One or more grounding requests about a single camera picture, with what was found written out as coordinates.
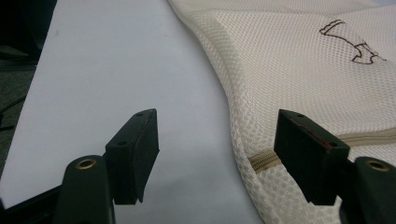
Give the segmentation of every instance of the black drawing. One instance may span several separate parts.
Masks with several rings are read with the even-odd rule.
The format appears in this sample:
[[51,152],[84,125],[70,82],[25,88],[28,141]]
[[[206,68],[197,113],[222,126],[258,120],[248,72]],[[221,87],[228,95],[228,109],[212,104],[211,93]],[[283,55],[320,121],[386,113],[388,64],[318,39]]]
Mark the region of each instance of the black drawing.
[[351,35],[344,21],[332,21],[320,29],[320,33],[345,40],[348,44],[355,48],[358,51],[358,54],[352,59],[353,63],[371,64],[374,63],[374,57],[378,57],[385,61],[385,59],[378,56],[377,52],[370,49],[367,43],[358,35]]

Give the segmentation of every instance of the white mesh fabric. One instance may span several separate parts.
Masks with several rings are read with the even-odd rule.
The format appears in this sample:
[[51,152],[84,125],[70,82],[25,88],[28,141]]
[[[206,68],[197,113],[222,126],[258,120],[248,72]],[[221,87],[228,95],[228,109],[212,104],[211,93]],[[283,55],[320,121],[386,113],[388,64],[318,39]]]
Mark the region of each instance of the white mesh fabric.
[[[395,6],[368,0],[170,3],[201,41],[227,94],[235,158],[263,219],[338,222],[338,208],[306,204],[282,166],[256,175],[248,158],[272,147],[279,108],[306,114],[336,135],[396,127],[396,26],[377,18],[394,20]],[[391,147],[377,148],[375,156]]]

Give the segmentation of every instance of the zipper tape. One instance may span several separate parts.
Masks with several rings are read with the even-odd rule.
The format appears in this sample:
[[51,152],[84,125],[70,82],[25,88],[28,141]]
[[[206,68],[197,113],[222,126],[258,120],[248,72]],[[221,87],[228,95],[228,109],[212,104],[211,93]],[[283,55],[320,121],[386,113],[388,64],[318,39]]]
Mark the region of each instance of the zipper tape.
[[[392,144],[396,143],[396,128],[375,133],[343,134],[338,136],[338,138],[350,147]],[[260,154],[250,157],[248,160],[256,174],[282,164],[273,149],[266,149]]]

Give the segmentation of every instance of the mesh laundry bag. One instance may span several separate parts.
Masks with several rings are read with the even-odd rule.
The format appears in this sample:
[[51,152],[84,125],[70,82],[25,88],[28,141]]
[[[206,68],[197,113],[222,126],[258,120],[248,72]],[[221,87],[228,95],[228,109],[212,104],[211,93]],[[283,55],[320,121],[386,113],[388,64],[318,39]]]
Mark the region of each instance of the mesh laundry bag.
[[169,0],[226,92],[233,151],[266,223],[339,223],[272,150],[279,108],[396,164],[396,5],[370,0]]

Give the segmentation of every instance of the brass grommet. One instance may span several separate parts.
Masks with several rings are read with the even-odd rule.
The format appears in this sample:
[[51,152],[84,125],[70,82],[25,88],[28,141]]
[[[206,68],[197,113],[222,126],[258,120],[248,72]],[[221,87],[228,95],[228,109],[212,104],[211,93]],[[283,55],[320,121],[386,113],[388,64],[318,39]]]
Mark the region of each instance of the brass grommet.
[[375,169],[377,171],[381,171],[381,172],[389,171],[389,167],[386,164],[382,163],[381,161],[368,160],[366,161],[366,164],[370,166],[372,169]]
[[95,164],[96,164],[95,159],[85,159],[77,163],[76,168],[78,168],[79,170],[86,170],[86,169],[90,169]]

